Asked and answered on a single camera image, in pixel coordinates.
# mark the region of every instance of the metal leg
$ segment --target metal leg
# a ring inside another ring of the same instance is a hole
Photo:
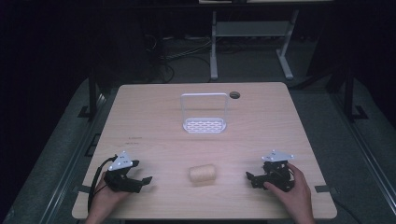
[[[218,79],[218,59],[216,58],[216,11],[212,21],[212,51],[210,52],[210,79]]]
[[[298,12],[299,12],[298,9],[295,9],[293,11],[293,14],[291,16],[290,23],[288,26],[288,30],[286,31],[285,42],[283,43],[283,46],[281,49],[276,50],[277,58],[279,59],[280,65],[282,66],[283,73],[285,74],[286,79],[293,79],[293,74],[289,68],[289,64],[288,64],[288,61],[286,60],[285,55],[286,55],[286,51],[289,46],[291,35],[293,34],[294,24],[297,20]]]

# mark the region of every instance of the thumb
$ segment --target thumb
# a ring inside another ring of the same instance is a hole
[[[270,182],[264,182],[264,186],[269,189],[271,192],[275,194],[276,197],[279,199],[282,197],[282,195],[285,194],[285,192],[279,188],[277,188],[275,185],[271,184]]]

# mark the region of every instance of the dark background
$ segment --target dark background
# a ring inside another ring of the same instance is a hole
[[[0,0],[0,220],[90,72],[95,72],[102,91],[114,83],[150,82],[155,78],[150,65],[158,52],[145,52],[142,33],[181,38],[186,33],[210,32],[210,27],[202,25],[210,22],[210,13],[179,10],[159,14],[151,10],[141,19],[125,9],[138,4],[142,1],[119,1],[102,8],[95,1]],[[393,126],[395,11],[390,1],[339,1],[326,17],[317,10],[302,9],[293,35],[300,41],[315,41],[322,33],[308,75],[335,63],[350,67]]]

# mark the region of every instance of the person's right hand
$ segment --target person's right hand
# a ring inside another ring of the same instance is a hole
[[[294,187],[289,192],[285,192],[269,182],[265,182],[264,186],[283,203],[297,224],[315,223],[312,213],[311,190],[306,183],[304,174],[290,163],[288,163],[288,167],[294,173]]]

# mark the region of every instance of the person's left hand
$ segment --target person's left hand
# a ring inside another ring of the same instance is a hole
[[[85,223],[102,223],[114,210],[118,203],[127,198],[131,193],[125,191],[113,191],[106,185],[104,180],[106,172],[102,173],[99,184],[95,188],[91,210]]]

